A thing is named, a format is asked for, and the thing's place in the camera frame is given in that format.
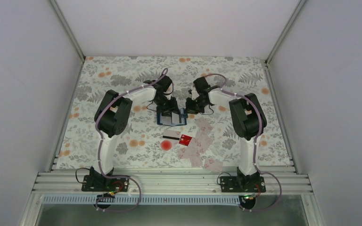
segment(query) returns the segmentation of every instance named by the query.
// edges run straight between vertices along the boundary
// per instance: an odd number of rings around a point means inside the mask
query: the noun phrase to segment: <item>white wall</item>
[[[267,58],[298,0],[57,0],[83,53]]]
[[[0,226],[19,224],[80,66],[48,1],[0,1]]]
[[[308,1],[270,65],[325,224],[362,225],[362,1]]]

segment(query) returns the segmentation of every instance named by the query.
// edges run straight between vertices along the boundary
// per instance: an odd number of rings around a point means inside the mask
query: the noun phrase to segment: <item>gray leaf pattern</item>
[[[99,135],[93,117],[105,93],[112,89],[122,93],[159,77],[168,67],[173,80],[173,96],[179,107],[185,107],[192,82],[209,73],[222,73],[228,78],[224,88],[241,94],[255,93],[267,118],[267,127],[258,147],[260,165],[288,165],[289,157],[278,124],[267,81],[260,60],[247,57],[172,57],[172,56],[94,56],[85,59],[70,119],[59,153],[57,167],[74,169],[91,166],[96,161]],[[207,77],[211,85],[220,85],[220,76]],[[165,129],[195,136],[195,120],[204,117],[212,126],[209,136],[214,140],[202,158],[218,159],[224,166],[237,166],[240,159],[239,137],[236,135],[230,112],[223,106],[212,106],[212,115],[189,115],[187,125],[168,128],[156,124],[156,113],[146,107],[149,102],[132,106],[124,132],[118,138],[113,162],[119,168],[190,167],[189,161],[180,160],[175,144],[163,151],[160,143]]]

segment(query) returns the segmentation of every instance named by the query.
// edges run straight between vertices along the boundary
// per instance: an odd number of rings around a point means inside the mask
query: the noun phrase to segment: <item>orange dot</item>
[[[262,93],[265,94],[265,95],[267,95],[267,94],[270,93],[270,91],[268,90],[268,88],[263,88],[263,89],[262,89]]]
[[[141,111],[141,106],[137,105],[137,106],[135,106],[135,107],[133,108],[133,110],[134,110],[135,112],[139,112],[139,111]]]
[[[138,146],[138,140],[135,140],[135,139],[131,140],[130,147],[136,147],[136,146]]]
[[[223,107],[223,106],[219,106],[219,111],[220,112],[225,112],[227,110],[227,108]]]
[[[267,146],[267,141],[265,141],[265,140],[262,140],[262,141],[260,141],[260,146]]]

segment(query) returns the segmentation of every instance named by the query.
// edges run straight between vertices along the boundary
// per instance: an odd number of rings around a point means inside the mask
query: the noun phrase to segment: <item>red circle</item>
[[[172,146],[171,142],[168,141],[168,140],[164,140],[160,145],[161,145],[162,149],[165,150],[165,151],[170,150],[170,148]]]

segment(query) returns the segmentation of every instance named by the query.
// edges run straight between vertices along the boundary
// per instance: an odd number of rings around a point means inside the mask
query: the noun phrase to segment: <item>black strip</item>
[[[175,137],[168,137],[168,136],[163,136],[163,138],[166,138],[166,139],[171,139],[171,140],[180,140],[179,138],[175,138]]]

